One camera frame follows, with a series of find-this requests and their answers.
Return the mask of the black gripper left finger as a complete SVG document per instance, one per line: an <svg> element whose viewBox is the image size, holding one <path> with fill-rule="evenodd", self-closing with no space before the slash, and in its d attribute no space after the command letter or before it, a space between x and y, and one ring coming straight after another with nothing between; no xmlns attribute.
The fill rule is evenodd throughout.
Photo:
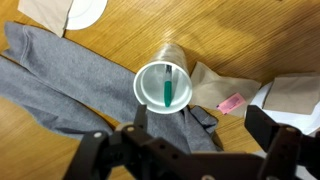
<svg viewBox="0 0 320 180"><path fill-rule="evenodd" d="M146 105L139 105L134 119L134 125L141 128L144 131L147 130L148 124L146 110Z"/></svg>

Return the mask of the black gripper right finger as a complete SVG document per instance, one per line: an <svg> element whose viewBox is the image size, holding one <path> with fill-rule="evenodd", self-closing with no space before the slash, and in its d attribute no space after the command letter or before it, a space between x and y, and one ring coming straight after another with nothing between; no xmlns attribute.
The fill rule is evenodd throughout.
<svg viewBox="0 0 320 180"><path fill-rule="evenodd" d="M300 130L288 124L276 123L262 109L256 105L248 105L244 126L259 146L267 152L278 131L290 129L291 133L298 135Z"/></svg>

